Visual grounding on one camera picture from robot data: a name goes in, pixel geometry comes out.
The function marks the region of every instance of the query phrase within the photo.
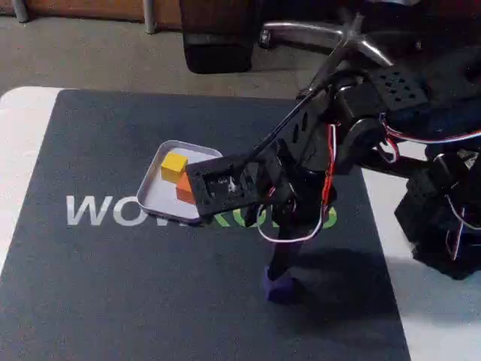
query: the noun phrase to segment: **metal tray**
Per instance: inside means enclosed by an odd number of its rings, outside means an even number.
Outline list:
[[[200,217],[197,207],[179,201],[175,184],[162,179],[160,167],[170,152],[186,156],[189,164],[219,158],[222,154],[214,149],[201,147],[183,141],[166,141],[157,150],[149,170],[137,191],[137,201],[148,214],[184,223],[197,223]]]

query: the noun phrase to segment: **black mat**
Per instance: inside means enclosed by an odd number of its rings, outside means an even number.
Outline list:
[[[60,93],[2,273],[0,358],[409,359],[359,170],[337,179],[337,223],[299,260],[310,294],[295,307],[263,299],[271,247],[232,214],[203,228],[116,221],[139,215],[117,202],[135,195],[163,141],[245,151],[291,106]],[[84,197],[97,211],[113,198],[97,226],[89,212],[68,225],[68,196],[75,212]]]

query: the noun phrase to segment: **red wire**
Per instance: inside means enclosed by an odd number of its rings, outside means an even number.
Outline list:
[[[329,148],[329,155],[331,156],[331,161],[329,162],[329,167],[325,175],[324,187],[322,189],[322,204],[326,206],[329,201],[329,193],[331,192],[332,187],[332,178],[334,175],[334,149],[332,142],[335,141],[332,137],[332,130],[331,127],[328,125],[328,148]]]

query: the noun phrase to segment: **orange cube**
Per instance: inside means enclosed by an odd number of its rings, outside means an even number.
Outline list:
[[[195,205],[194,195],[192,194],[192,188],[190,187],[189,177],[187,177],[186,172],[180,177],[175,190],[177,192],[177,199]]]

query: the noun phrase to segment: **black wire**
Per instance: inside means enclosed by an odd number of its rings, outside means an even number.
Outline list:
[[[320,92],[323,90],[327,90],[328,87],[332,84],[337,83],[339,80],[341,80],[344,77],[363,77],[366,78],[368,76],[368,73],[366,71],[362,71],[359,69],[344,69],[344,70],[339,70],[333,75],[329,76],[327,79],[322,81],[319,85],[317,85],[314,89],[312,89],[308,94],[306,94],[306,97],[302,99],[285,117],[280,121],[279,124],[269,133],[267,134],[264,139],[253,149],[253,151],[244,159],[244,161],[237,167],[236,172],[234,173],[234,179],[237,180],[242,171],[246,168],[246,165],[250,162],[252,162],[253,159],[255,159],[265,148],[271,144],[271,142],[277,137],[277,135],[280,133],[284,127],[289,124],[289,122],[292,120],[292,118],[297,115],[297,113],[310,101],[312,100],[315,96],[317,96]]]

